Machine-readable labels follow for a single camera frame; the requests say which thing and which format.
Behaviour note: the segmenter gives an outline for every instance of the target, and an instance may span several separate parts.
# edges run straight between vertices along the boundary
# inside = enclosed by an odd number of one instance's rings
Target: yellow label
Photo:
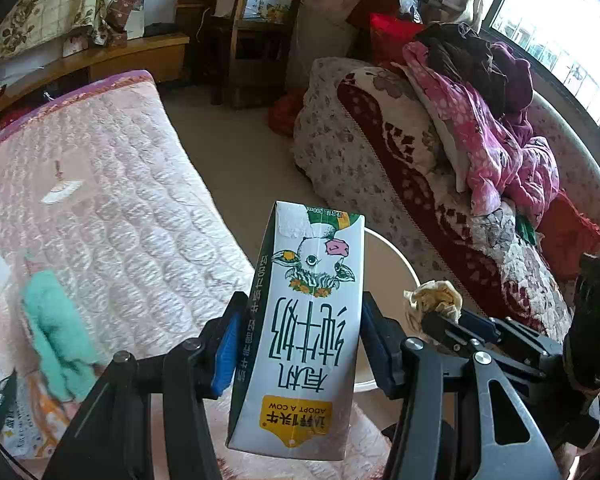
[[[266,395],[262,398],[260,427],[278,437],[286,447],[298,447],[331,427],[330,402],[289,399]]]

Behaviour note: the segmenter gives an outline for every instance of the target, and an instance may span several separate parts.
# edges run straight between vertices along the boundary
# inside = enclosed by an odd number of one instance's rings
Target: pink floral clothing
[[[409,73],[440,119],[452,122],[456,146],[468,155],[472,214],[493,213],[504,194],[536,227],[559,188],[558,168],[546,140],[532,137],[520,147],[512,133],[494,119],[478,91],[430,69],[427,53],[427,47],[417,41],[403,49]]]

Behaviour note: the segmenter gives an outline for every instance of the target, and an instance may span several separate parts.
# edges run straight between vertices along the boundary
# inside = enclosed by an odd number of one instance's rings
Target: metal bolt
[[[417,337],[410,337],[407,341],[404,342],[405,345],[408,346],[411,350],[422,350],[424,348],[424,343],[421,339]]]
[[[481,365],[488,365],[491,362],[491,356],[487,352],[476,352],[474,359]]]
[[[182,343],[185,350],[189,350],[190,352],[194,352],[196,350],[200,350],[202,343],[197,337],[190,337],[189,339],[185,339]]]
[[[129,352],[127,352],[126,350],[120,350],[113,354],[113,361],[117,363],[126,363],[127,361],[129,361],[130,357],[131,354]]]

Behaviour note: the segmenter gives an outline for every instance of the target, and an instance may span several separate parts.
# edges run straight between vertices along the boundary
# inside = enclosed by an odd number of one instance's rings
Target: white milk carton
[[[276,202],[256,263],[227,447],[342,460],[360,331],[365,219]]]

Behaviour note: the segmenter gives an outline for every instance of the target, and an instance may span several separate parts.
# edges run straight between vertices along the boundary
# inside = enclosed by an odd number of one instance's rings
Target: green cloth
[[[531,225],[529,219],[524,215],[516,215],[516,232],[526,243],[535,246],[538,241],[536,239],[536,231]]]
[[[73,301],[51,270],[41,270],[24,287],[22,302],[49,392],[62,402],[84,400],[99,358]]]

